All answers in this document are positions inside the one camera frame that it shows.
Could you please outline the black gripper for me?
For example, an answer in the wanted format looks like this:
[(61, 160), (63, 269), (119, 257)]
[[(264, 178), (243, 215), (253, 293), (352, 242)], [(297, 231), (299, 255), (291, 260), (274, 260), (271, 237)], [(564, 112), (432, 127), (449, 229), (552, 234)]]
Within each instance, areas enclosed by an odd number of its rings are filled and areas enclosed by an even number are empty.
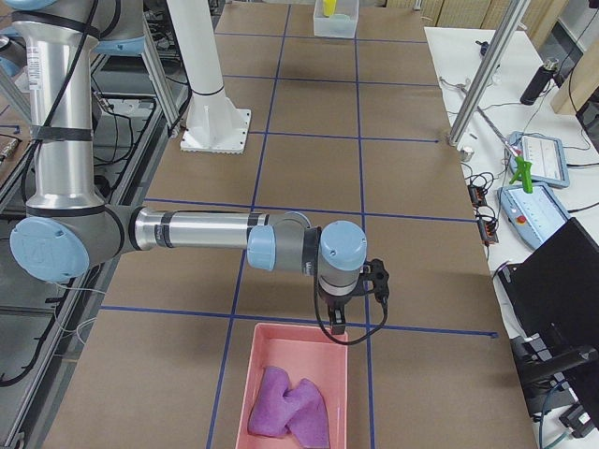
[(329, 306), (329, 324), (332, 335), (345, 332), (344, 306), (355, 297), (373, 296), (383, 311), (388, 310), (389, 274), (381, 259), (365, 261), (356, 271), (341, 271), (325, 265), (326, 274), (320, 276), (320, 298)]

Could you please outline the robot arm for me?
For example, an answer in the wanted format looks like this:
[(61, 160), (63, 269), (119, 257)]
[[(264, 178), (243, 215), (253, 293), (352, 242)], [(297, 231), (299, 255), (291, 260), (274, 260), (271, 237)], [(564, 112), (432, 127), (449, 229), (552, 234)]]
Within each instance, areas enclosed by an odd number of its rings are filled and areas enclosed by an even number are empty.
[(95, 187), (93, 51), (146, 54), (152, 36), (140, 1), (14, 1), (12, 23), (26, 48), (32, 125), (26, 168), (35, 191), (11, 231), (18, 265), (44, 282), (65, 282), (124, 253), (153, 248), (245, 251), (257, 269), (309, 276), (322, 332), (344, 344), (345, 305), (374, 297), (388, 306), (388, 274), (367, 256), (355, 223), (313, 226), (300, 212), (203, 211), (191, 196), (229, 194), (231, 171), (202, 167), (200, 153), (241, 153), (252, 114), (227, 97), (212, 18), (204, 1), (171, 1), (168, 14), (187, 77), (182, 154), (167, 153), (145, 206), (115, 206)]

